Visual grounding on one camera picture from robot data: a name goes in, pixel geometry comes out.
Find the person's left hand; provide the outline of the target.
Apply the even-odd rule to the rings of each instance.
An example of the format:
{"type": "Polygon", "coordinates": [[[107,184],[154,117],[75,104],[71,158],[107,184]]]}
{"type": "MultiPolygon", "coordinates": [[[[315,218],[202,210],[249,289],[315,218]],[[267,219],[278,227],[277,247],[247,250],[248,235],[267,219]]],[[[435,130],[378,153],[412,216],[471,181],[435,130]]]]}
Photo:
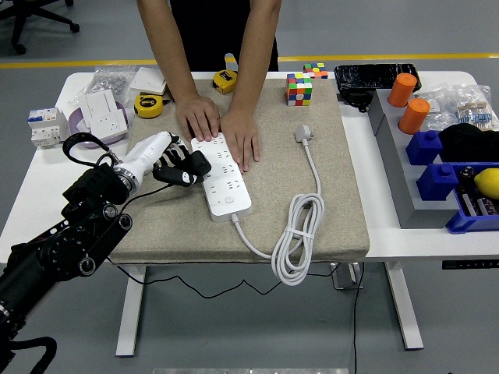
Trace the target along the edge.
{"type": "Polygon", "coordinates": [[[230,108],[219,122],[233,160],[242,174],[248,172],[251,162],[260,160],[258,125],[253,113],[230,108]]]}

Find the person's right hand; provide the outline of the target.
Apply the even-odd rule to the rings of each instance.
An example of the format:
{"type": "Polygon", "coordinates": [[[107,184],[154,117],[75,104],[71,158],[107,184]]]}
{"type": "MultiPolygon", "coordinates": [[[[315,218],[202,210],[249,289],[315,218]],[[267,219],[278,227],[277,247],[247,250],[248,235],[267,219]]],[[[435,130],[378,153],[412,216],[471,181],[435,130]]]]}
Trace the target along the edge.
{"type": "Polygon", "coordinates": [[[187,140],[211,141],[218,136],[219,110],[208,97],[190,95],[176,101],[176,118],[187,140]]]}

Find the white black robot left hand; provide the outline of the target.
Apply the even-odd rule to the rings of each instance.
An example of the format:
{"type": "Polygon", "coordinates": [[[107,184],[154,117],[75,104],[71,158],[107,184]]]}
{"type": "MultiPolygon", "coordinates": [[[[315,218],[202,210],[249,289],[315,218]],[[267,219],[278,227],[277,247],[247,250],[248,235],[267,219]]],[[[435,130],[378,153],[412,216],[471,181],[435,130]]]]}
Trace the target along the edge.
{"type": "Polygon", "coordinates": [[[211,164],[201,151],[189,152],[185,143],[170,132],[159,132],[138,142],[114,166],[114,172],[132,194],[148,174],[159,182],[189,187],[202,182],[210,171],[211,164]]]}

